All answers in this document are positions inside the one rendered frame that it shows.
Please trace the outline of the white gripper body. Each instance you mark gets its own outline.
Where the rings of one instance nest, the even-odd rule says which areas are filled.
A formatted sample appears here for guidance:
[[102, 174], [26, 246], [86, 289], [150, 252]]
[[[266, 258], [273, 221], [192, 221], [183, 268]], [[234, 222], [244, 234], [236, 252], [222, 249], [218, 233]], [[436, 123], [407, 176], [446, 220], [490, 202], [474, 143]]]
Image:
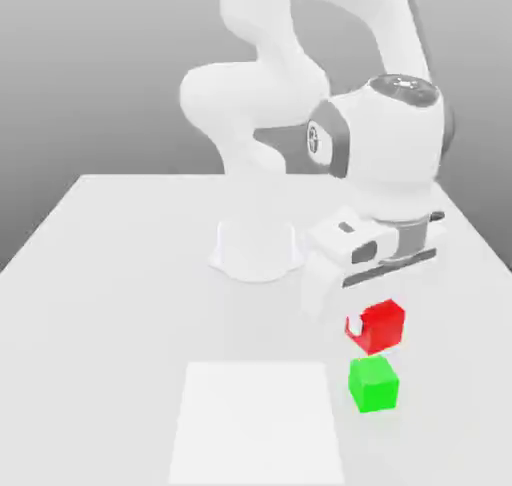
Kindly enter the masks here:
[[410, 267], [435, 259], [436, 248], [423, 250], [401, 261], [372, 264], [362, 270], [349, 271], [324, 254], [313, 251], [303, 268], [301, 280], [301, 309], [313, 320], [325, 317], [331, 302], [339, 302], [341, 313], [349, 318], [358, 316], [367, 306], [385, 299], [391, 288], [389, 276], [401, 276]]

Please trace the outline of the small red cube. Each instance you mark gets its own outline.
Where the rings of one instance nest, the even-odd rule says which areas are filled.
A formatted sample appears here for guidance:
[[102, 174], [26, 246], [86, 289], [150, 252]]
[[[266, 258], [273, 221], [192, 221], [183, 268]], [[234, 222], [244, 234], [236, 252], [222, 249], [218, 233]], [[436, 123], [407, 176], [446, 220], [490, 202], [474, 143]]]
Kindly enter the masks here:
[[392, 299], [367, 307], [359, 316], [361, 333], [356, 335], [346, 319], [345, 333], [367, 355], [374, 355], [395, 345], [402, 339], [405, 310]]

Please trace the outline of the small green cube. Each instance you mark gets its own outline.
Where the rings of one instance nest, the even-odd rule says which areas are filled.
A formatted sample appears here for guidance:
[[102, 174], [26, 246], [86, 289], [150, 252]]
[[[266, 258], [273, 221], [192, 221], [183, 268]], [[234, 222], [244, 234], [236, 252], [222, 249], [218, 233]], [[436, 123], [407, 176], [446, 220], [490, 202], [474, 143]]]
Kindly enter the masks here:
[[399, 385], [398, 375], [382, 355], [350, 363], [348, 389], [360, 413], [394, 409]]

